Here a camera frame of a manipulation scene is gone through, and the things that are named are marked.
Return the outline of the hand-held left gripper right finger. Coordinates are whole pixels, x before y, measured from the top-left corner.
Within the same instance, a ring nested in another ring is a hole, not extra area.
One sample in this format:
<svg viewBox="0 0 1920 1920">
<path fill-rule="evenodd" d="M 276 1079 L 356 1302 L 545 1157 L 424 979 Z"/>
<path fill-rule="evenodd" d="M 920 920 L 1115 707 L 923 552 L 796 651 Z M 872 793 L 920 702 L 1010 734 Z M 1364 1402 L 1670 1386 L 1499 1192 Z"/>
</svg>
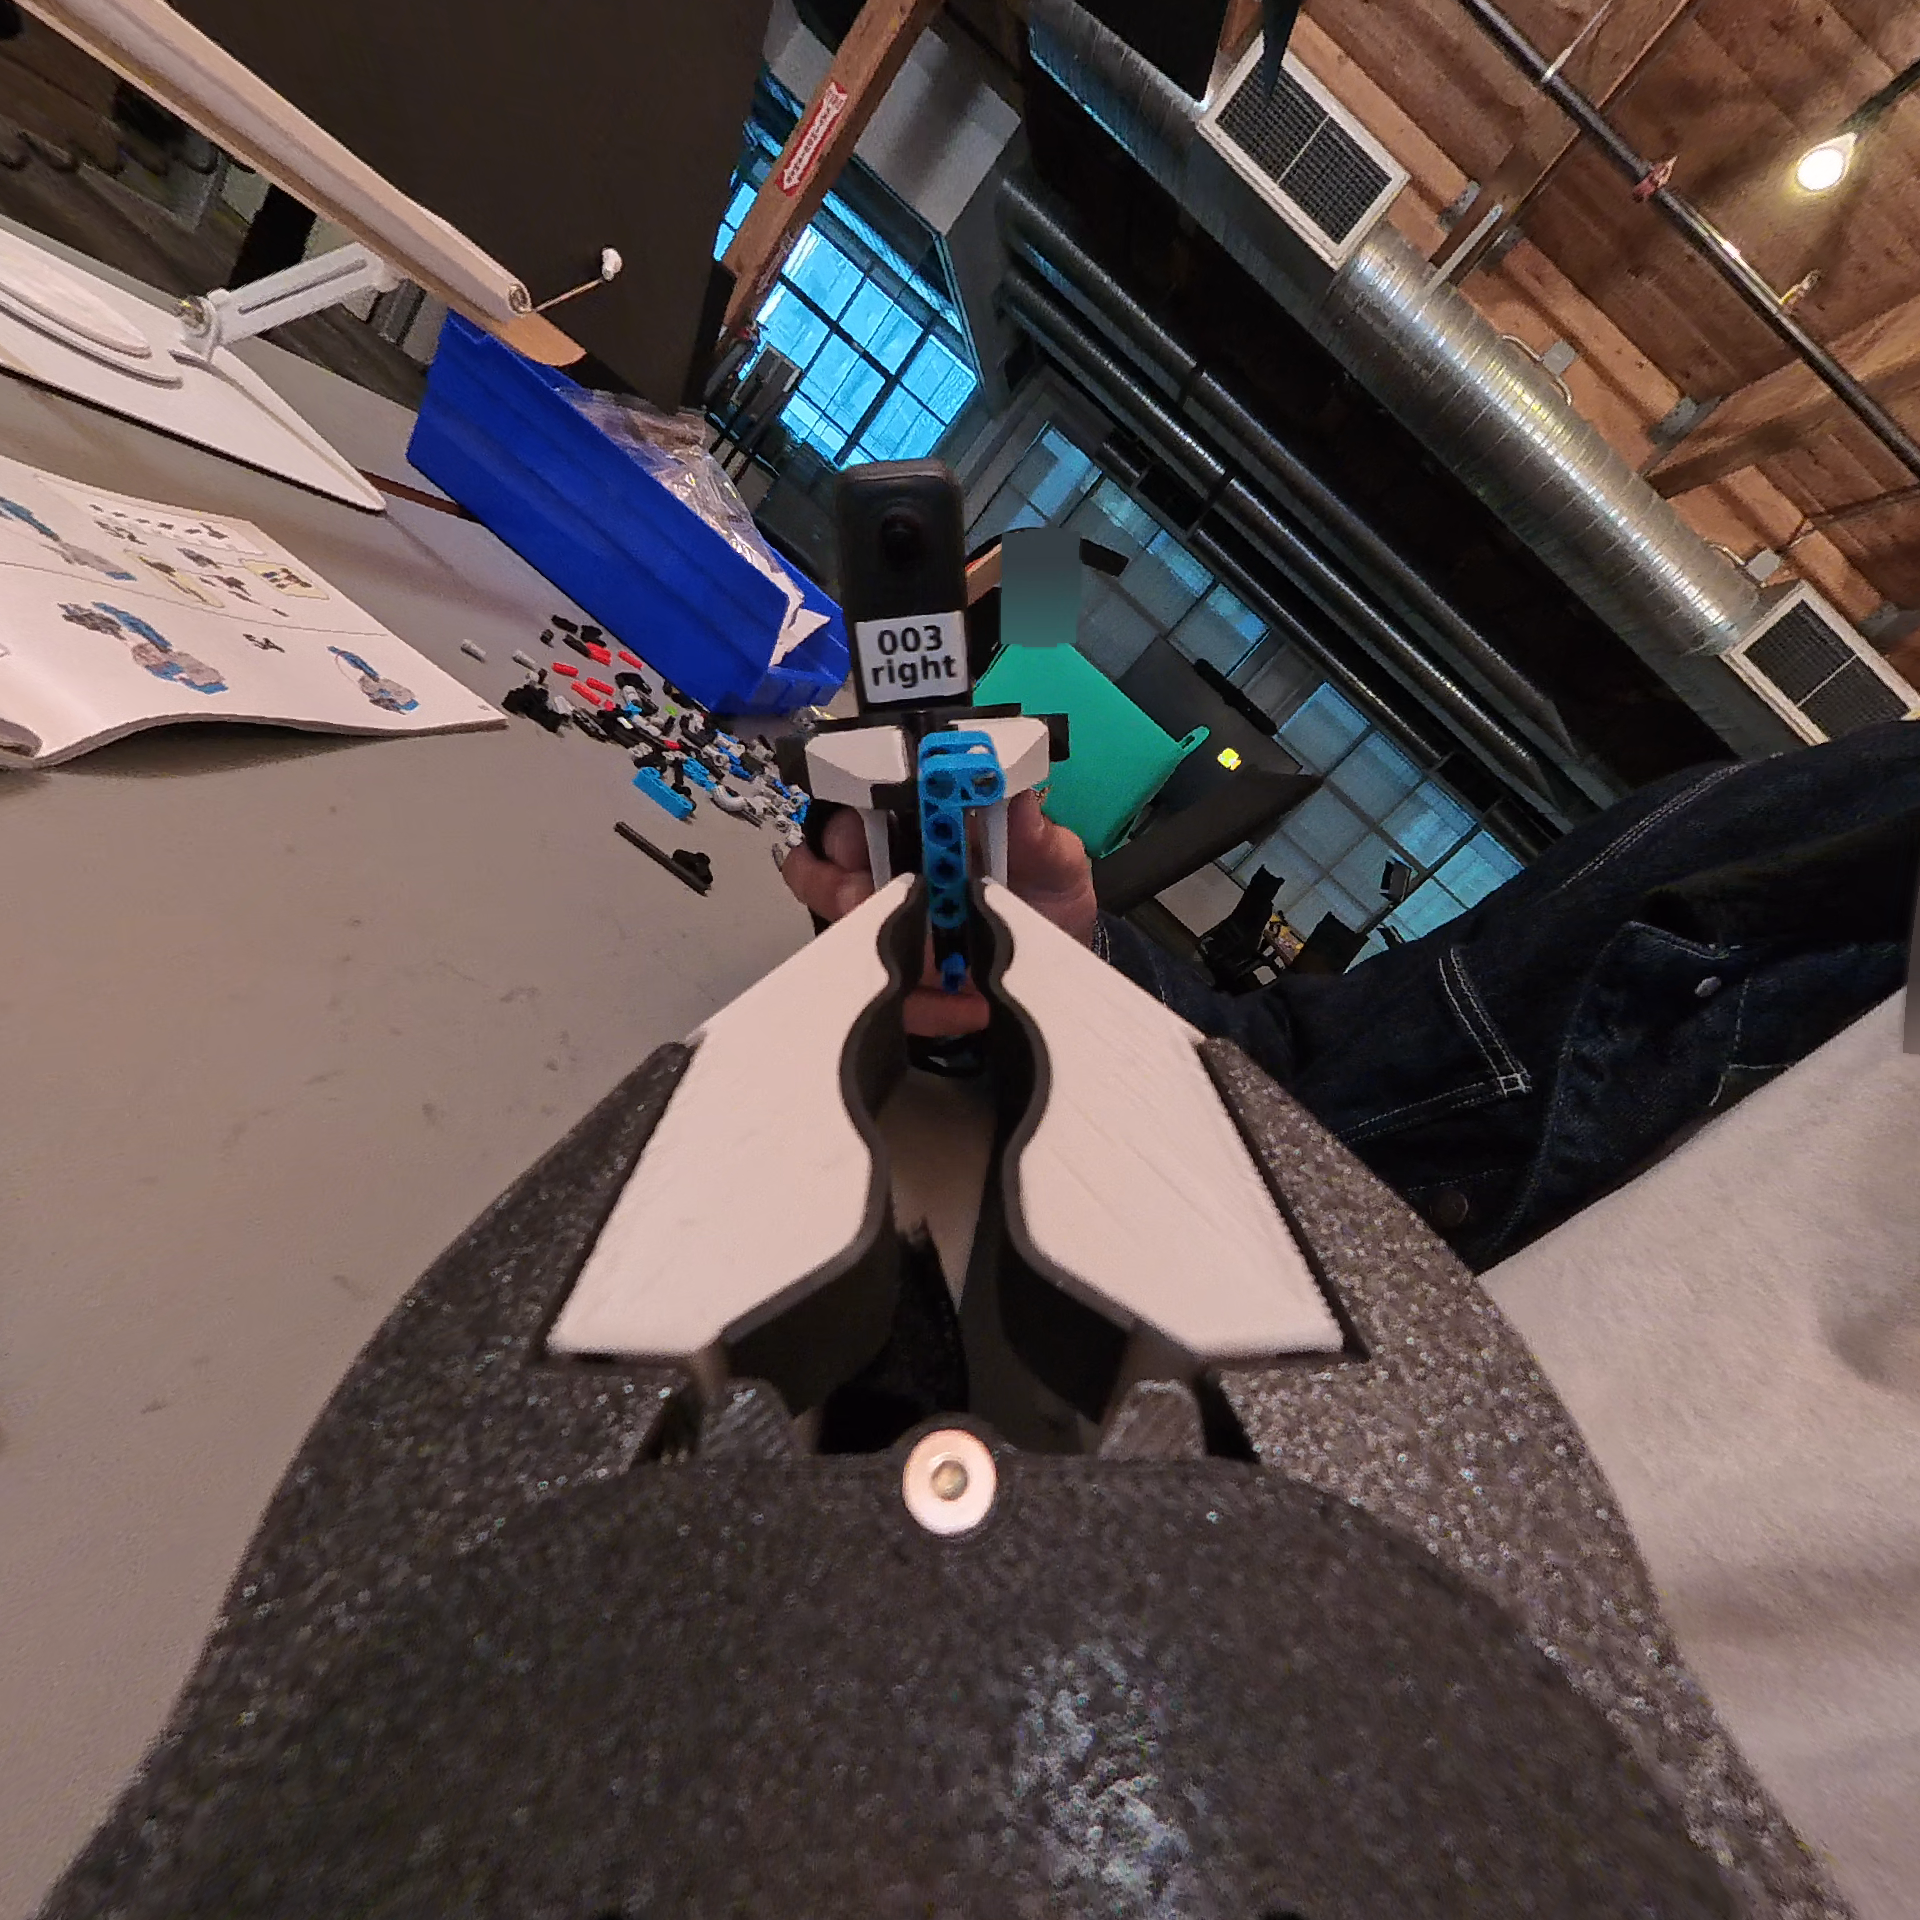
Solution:
<svg viewBox="0 0 1920 1920">
<path fill-rule="evenodd" d="M 961 1298 L 968 1410 L 1090 1455 L 1138 1381 L 1342 1357 L 1342 1320 L 1206 1061 L 1203 1036 L 978 888 L 994 1140 Z"/>
</svg>

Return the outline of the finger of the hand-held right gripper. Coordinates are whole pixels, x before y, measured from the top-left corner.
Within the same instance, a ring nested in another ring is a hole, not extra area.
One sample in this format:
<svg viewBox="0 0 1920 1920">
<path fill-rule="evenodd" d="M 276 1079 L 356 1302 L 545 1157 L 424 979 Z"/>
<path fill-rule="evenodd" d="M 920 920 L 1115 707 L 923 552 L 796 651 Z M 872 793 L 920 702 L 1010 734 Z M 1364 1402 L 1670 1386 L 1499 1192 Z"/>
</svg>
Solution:
<svg viewBox="0 0 1920 1920">
<path fill-rule="evenodd" d="M 982 726 L 979 730 L 1003 771 L 1003 797 L 979 809 L 979 843 L 986 852 L 986 876 L 1010 876 L 1010 803 L 1023 791 L 1038 787 L 1052 769 L 1048 726 Z"/>
<path fill-rule="evenodd" d="M 888 886 L 915 859 L 906 852 L 917 815 L 917 769 L 906 730 L 837 730 L 804 744 L 804 849 L 810 871 L 838 876 L 830 824 L 854 817 L 863 835 L 866 888 Z"/>
</svg>

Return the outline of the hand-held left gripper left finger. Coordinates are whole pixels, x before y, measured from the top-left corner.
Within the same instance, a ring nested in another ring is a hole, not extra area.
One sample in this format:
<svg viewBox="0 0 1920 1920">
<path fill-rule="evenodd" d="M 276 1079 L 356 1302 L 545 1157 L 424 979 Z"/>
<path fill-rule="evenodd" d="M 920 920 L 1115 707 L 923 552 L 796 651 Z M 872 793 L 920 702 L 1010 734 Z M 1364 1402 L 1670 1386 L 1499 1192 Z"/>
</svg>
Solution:
<svg viewBox="0 0 1920 1920">
<path fill-rule="evenodd" d="M 796 1415 L 877 1360 L 900 1270 L 878 1114 L 917 979 L 920 886 L 898 876 L 694 1036 L 552 1357 L 762 1377 Z"/>
</svg>

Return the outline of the blue L-shaped brick beam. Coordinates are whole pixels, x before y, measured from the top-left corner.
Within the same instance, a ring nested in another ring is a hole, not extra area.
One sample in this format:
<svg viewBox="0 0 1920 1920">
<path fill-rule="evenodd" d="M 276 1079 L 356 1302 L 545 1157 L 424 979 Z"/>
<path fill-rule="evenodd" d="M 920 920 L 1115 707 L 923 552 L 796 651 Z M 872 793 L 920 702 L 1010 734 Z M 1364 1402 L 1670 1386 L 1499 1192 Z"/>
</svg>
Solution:
<svg viewBox="0 0 1920 1920">
<path fill-rule="evenodd" d="M 990 733 L 929 733 L 917 744 L 920 876 L 941 994 L 958 996 L 969 974 L 969 819 L 1005 793 Z"/>
</svg>

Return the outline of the person's right forearm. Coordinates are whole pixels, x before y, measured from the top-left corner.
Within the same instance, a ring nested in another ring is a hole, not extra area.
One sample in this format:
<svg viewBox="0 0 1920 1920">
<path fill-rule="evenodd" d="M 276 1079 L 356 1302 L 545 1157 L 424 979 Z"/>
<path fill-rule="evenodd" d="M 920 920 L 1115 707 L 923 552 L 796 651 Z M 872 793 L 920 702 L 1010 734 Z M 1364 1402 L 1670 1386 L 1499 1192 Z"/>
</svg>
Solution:
<svg viewBox="0 0 1920 1920">
<path fill-rule="evenodd" d="M 1108 914 L 1090 946 L 1486 1270 L 1893 996 L 1913 903 L 1891 721 L 1655 782 L 1342 978 L 1229 996 Z"/>
</svg>

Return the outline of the grey desk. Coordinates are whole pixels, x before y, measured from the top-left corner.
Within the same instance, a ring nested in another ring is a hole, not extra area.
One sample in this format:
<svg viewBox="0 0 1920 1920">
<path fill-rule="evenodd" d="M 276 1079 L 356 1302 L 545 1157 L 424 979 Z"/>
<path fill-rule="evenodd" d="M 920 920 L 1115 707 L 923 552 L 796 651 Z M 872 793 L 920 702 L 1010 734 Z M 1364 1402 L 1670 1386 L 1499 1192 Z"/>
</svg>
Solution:
<svg viewBox="0 0 1920 1920">
<path fill-rule="evenodd" d="M 370 1332 L 808 938 L 768 835 L 521 718 L 5 773 L 5 1918 L 157 1736 Z"/>
</svg>

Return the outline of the person's right hand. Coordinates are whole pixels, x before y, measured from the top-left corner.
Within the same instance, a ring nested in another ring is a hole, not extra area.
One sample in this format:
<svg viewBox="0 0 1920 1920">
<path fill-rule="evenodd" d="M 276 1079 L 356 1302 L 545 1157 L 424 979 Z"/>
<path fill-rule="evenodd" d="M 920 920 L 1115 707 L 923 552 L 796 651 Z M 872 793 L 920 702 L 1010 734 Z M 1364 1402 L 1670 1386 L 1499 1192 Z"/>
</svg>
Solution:
<svg viewBox="0 0 1920 1920">
<path fill-rule="evenodd" d="M 826 852 L 794 847 L 780 878 L 812 917 L 838 920 L 877 892 L 866 831 L 846 806 L 810 806 L 808 819 L 826 824 Z M 1005 827 L 1013 892 L 1072 940 L 1090 944 L 1096 896 L 1083 843 L 1052 824 L 1032 791 L 1013 797 Z M 990 1003 L 972 987 L 958 996 L 941 994 L 937 971 L 929 967 L 900 1007 L 900 1025 L 915 1040 L 962 1040 L 990 1025 Z"/>
</svg>

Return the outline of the teal board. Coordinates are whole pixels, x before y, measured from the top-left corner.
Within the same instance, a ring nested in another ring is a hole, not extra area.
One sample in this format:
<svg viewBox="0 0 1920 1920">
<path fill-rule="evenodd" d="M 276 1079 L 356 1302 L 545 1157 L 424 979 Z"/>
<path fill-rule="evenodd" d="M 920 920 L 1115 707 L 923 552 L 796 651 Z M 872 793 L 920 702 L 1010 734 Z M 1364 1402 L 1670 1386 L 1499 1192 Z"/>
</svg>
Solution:
<svg viewBox="0 0 1920 1920">
<path fill-rule="evenodd" d="M 1003 646 L 978 683 L 978 707 L 1068 718 L 1068 758 L 1052 762 L 1041 809 L 1094 859 L 1138 831 L 1143 806 L 1208 739 L 1203 726 L 1169 734 L 1074 646 Z"/>
</svg>

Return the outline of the black brick axle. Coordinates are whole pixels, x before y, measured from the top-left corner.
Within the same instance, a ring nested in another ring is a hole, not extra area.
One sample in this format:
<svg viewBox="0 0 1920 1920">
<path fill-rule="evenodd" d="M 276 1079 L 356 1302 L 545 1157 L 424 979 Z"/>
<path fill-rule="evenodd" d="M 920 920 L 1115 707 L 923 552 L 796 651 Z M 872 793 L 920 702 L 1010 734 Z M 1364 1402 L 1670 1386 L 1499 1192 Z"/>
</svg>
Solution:
<svg viewBox="0 0 1920 1920">
<path fill-rule="evenodd" d="M 646 833 L 640 833 L 636 827 L 619 819 L 613 833 L 636 852 L 645 852 L 654 866 L 660 866 L 664 871 L 677 876 L 685 888 L 694 888 L 695 896 L 709 896 L 711 892 L 711 861 L 706 852 L 695 849 L 660 849 Z"/>
</svg>

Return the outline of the clear plastic bag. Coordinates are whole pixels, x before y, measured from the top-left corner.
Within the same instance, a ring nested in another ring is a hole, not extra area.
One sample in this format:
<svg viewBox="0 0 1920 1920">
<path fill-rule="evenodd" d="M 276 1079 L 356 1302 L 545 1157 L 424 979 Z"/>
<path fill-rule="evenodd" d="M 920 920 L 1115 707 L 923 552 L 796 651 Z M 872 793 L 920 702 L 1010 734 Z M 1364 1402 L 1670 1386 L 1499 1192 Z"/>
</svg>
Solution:
<svg viewBox="0 0 1920 1920">
<path fill-rule="evenodd" d="M 698 413 L 660 413 L 634 397 L 579 389 L 576 413 L 607 433 L 624 452 L 711 534 L 720 534 L 746 561 L 751 561 L 785 596 L 777 639 L 768 645 L 768 663 L 780 668 L 812 638 L 830 615 L 810 610 L 796 572 L 762 539 L 754 517 L 736 491 L 725 466 L 709 452 L 709 424 Z"/>
</svg>

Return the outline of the large paned window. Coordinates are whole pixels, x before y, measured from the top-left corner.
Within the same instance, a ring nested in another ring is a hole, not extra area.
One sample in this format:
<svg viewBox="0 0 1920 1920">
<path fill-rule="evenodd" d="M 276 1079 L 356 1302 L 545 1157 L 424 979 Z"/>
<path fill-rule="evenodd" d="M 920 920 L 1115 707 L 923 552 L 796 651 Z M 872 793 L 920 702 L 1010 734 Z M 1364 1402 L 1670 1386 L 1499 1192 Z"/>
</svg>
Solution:
<svg viewBox="0 0 1920 1920">
<path fill-rule="evenodd" d="M 934 455 L 979 389 L 945 242 L 882 187 L 812 214 L 762 300 L 768 349 L 800 368 L 777 446 L 830 466 Z"/>
</svg>

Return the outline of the blue storage bin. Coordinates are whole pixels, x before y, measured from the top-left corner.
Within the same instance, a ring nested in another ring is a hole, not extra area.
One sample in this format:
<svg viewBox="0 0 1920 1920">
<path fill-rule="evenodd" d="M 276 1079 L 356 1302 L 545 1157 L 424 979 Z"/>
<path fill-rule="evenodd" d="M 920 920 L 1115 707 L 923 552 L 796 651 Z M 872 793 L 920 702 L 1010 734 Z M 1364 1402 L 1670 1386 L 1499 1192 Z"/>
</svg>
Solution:
<svg viewBox="0 0 1920 1920">
<path fill-rule="evenodd" d="M 848 675 L 830 596 L 800 577 L 826 625 L 777 663 L 780 589 L 645 473 L 580 398 L 565 374 L 448 315 L 412 466 L 698 707 L 739 716 L 830 707 Z"/>
</svg>

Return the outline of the white vent grille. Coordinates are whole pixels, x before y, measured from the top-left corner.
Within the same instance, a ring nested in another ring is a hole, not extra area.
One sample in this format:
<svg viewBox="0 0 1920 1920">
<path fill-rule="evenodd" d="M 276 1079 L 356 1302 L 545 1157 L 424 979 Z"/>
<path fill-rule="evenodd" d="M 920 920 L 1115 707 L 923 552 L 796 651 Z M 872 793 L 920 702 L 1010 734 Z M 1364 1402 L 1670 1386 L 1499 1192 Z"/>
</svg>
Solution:
<svg viewBox="0 0 1920 1920">
<path fill-rule="evenodd" d="M 1918 718 L 1918 691 L 1809 586 L 1768 599 L 1720 663 L 1809 744 Z"/>
<path fill-rule="evenodd" d="M 1334 270 L 1385 221 L 1410 172 L 1298 59 L 1271 85 L 1263 40 L 1218 79 L 1198 135 L 1253 197 Z"/>
</svg>

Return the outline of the white shirt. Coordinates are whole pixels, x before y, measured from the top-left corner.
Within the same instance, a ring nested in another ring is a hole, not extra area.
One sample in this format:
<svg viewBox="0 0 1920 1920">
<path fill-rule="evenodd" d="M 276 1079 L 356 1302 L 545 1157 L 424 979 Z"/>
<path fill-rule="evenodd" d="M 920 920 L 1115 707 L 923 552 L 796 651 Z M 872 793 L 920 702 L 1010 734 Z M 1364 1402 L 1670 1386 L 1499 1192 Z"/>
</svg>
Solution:
<svg viewBox="0 0 1920 1920">
<path fill-rule="evenodd" d="M 1857 1918 L 1918 1918 L 1904 996 L 1483 1278 L 1717 1718 Z"/>
</svg>

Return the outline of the silver ventilation duct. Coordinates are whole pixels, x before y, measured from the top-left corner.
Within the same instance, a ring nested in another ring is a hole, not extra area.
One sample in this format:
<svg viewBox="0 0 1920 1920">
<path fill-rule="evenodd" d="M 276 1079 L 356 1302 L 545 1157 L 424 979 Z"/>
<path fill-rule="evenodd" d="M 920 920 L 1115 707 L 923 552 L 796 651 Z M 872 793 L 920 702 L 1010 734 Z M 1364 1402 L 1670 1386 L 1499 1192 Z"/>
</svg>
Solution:
<svg viewBox="0 0 1920 1920">
<path fill-rule="evenodd" d="M 1080 3 L 1032 3 L 1030 48 L 1213 242 L 1572 589 L 1617 651 L 1632 651 L 1646 672 L 1744 754 L 1804 741 L 1720 663 L 1768 599 L 1651 492 L 1572 404 L 1558 375 L 1445 281 L 1388 215 L 1334 270 L 1198 135 L 1208 91 L 1188 94 Z"/>
</svg>

